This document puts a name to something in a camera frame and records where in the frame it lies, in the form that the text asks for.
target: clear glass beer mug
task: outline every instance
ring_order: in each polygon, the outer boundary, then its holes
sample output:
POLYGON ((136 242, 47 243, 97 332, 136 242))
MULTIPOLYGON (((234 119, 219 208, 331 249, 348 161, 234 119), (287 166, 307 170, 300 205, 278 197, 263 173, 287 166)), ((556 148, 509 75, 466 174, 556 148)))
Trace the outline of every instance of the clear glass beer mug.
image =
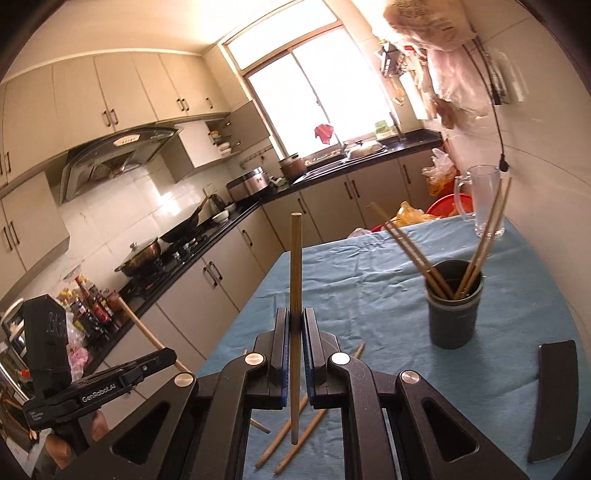
MULTIPOLYGON (((474 230, 477 236, 482 236, 495 193, 501 181, 501 172, 494 165, 476 165, 468 169, 465 175, 456 177, 453 188, 454 201, 457 211, 467 222, 474 222, 474 230), (460 188, 462 185, 469 185, 472 195, 472 206, 474 213, 466 213, 460 199, 460 188)), ((505 224, 501 221, 495 237, 505 233, 505 224)))

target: blue tablecloth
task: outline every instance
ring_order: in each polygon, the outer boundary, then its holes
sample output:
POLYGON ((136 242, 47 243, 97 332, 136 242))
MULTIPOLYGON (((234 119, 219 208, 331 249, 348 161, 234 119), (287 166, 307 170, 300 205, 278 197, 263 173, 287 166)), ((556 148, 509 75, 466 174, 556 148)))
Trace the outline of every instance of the blue tablecloth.
MULTIPOLYGON (((410 237, 436 263, 469 259, 478 242, 460 218, 410 226, 410 237)), ((429 340, 423 278, 386 232, 306 248, 303 303, 314 307, 321 330, 334 333, 341 349, 367 346, 362 360, 392 374, 423 375, 532 480, 551 479, 567 455, 527 463, 538 388, 538 346, 574 339, 579 356, 580 397, 576 440, 591 418, 591 377, 563 296, 548 269, 507 222, 483 270, 485 286, 474 338, 458 350, 429 340)), ((273 328, 277 307, 288 306, 289 253, 265 280, 207 360, 199 375, 219 371, 252 348, 257 334, 273 328)), ((303 430, 315 415, 307 406, 303 430)), ((244 478, 271 479, 289 451, 286 438, 260 470, 254 463, 288 418, 283 411, 254 411, 272 433, 251 428, 244 478)), ((282 474, 284 480, 344 478, 340 412, 330 411, 282 474)))

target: white bowl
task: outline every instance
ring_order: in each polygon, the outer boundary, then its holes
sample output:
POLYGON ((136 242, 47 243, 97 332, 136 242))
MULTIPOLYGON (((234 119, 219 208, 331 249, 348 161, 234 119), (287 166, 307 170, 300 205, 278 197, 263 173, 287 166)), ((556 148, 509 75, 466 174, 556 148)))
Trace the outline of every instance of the white bowl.
POLYGON ((223 223, 228 219, 229 216, 230 213, 227 210, 224 210, 223 212, 220 212, 215 217, 213 217, 213 221, 216 223, 223 223))

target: finger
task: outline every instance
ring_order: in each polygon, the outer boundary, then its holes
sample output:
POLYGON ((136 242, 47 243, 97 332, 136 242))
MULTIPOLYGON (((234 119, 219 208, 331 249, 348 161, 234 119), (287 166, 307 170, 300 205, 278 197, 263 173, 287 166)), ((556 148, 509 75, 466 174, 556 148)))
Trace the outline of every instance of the finger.
POLYGON ((64 440, 50 433, 45 440, 45 447, 60 469, 68 466, 72 449, 64 440))
POLYGON ((109 426, 107 425, 107 419, 105 415, 97 410, 95 412, 95 418, 92 419, 92 426, 90 428, 90 435, 95 442, 98 442, 101 438, 109 433, 109 426))

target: metal pivot bolt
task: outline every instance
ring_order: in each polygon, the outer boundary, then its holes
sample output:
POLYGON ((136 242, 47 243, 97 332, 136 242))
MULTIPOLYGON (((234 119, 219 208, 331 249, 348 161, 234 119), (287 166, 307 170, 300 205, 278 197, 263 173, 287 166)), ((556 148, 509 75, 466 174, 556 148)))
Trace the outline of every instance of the metal pivot bolt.
POLYGON ((260 365, 265 360, 260 353, 249 353, 246 357, 244 357, 244 361, 248 365, 260 365))
POLYGON ((174 377, 174 384, 177 387, 188 387, 193 383, 193 376, 191 374, 178 374, 174 377))
POLYGON ((336 352, 332 354, 330 359, 336 365, 346 365, 351 360, 351 357, 347 355, 345 352, 336 352))
POLYGON ((403 382, 409 383, 411 385, 418 383, 419 380, 421 380, 421 376, 418 373, 413 372, 412 370, 406 370, 405 372, 402 372, 400 374, 400 378, 403 382))

